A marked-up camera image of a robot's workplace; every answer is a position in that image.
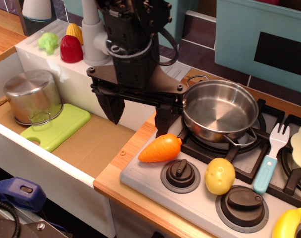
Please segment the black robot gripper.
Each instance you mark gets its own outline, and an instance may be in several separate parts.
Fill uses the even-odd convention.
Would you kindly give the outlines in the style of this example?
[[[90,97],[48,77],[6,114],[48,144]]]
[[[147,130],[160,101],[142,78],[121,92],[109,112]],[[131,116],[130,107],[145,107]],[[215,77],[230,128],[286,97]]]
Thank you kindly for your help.
[[[125,49],[107,41],[113,63],[87,69],[92,79],[92,92],[107,119],[118,124],[125,100],[156,106],[156,137],[168,133],[181,114],[179,107],[185,86],[161,69],[165,63],[159,59],[159,41],[155,37],[144,45]]]

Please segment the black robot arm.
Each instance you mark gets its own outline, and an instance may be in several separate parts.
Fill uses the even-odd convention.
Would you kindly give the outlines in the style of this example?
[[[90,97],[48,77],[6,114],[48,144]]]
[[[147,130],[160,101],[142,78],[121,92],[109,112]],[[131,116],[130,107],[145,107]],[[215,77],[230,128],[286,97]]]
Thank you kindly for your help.
[[[160,62],[158,36],[174,50],[177,44],[165,25],[171,21],[171,5],[163,0],[99,0],[106,27],[106,49],[112,65],[87,69],[91,88],[107,118],[117,124],[127,100],[156,108],[155,126],[161,136],[182,113],[185,86],[165,74],[164,66],[178,56]]]

